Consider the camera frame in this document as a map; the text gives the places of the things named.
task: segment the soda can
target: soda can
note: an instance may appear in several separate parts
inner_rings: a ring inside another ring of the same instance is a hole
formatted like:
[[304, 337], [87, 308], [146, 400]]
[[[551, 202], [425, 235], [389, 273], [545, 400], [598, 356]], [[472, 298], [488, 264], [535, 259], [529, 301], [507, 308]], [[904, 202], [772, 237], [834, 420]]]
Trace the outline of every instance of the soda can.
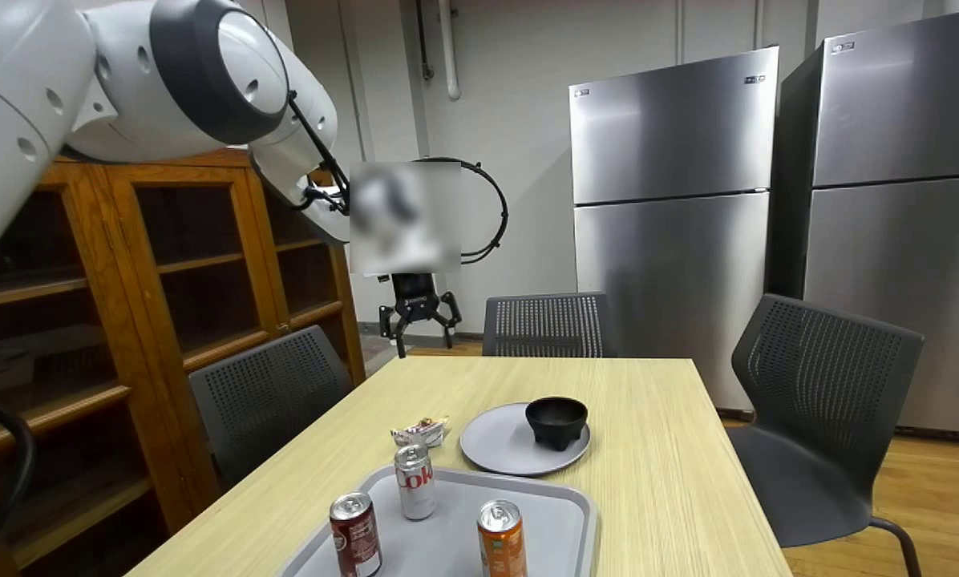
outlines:
[[486, 577], [527, 577], [524, 518], [509, 501], [488, 501], [477, 509], [477, 545]]
[[396, 453], [396, 480], [406, 518], [416, 524], [437, 513], [437, 471], [425, 445], [401, 445]]
[[330, 543], [343, 577], [374, 577], [381, 566], [375, 506], [365, 494], [343, 494], [330, 502]]

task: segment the black bowl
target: black bowl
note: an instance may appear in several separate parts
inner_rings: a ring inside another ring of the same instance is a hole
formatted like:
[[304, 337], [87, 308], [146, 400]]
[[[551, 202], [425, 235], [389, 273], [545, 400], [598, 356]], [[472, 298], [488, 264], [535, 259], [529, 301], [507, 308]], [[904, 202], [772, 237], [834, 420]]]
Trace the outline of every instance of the black bowl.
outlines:
[[538, 399], [527, 408], [527, 420], [538, 445], [562, 453], [580, 439], [587, 408], [575, 399]]

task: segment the floor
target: floor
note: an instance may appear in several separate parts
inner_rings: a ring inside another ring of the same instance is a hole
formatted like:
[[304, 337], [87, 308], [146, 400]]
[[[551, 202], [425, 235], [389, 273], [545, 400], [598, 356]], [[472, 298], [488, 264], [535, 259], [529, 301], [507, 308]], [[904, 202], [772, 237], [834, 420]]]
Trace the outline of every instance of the floor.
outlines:
[[[362, 337], [369, 372], [396, 350], [385, 337]], [[409, 356], [483, 356], [483, 341], [409, 341]], [[903, 524], [921, 550], [928, 577], [959, 577], [959, 443], [903, 436], [893, 443], [876, 480], [876, 513]], [[811, 548], [786, 548], [800, 577], [897, 577], [897, 543], [880, 530]]]

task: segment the chair leg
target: chair leg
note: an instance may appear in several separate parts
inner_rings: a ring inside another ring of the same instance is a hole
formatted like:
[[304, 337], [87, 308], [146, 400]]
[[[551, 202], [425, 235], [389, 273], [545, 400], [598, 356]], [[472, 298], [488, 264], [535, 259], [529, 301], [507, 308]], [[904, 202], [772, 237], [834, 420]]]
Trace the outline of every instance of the chair leg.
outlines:
[[870, 515], [870, 526], [893, 533], [897, 538], [897, 545], [903, 545], [904, 574], [908, 577], [921, 577], [921, 561], [917, 561], [913, 538], [897, 524], [884, 518], [884, 515]]

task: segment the gray tray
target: gray tray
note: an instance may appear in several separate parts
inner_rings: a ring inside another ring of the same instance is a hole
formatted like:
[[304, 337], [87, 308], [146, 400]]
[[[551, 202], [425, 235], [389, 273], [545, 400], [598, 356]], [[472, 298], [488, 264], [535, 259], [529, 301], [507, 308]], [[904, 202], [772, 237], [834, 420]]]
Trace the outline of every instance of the gray tray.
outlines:
[[[477, 577], [477, 506], [515, 501], [524, 513], [529, 577], [591, 577], [598, 566], [600, 515], [593, 502], [568, 487], [437, 469], [437, 515], [409, 524], [393, 469], [375, 471], [362, 490], [379, 513], [379, 577]], [[288, 561], [285, 577], [341, 577], [330, 530]]]

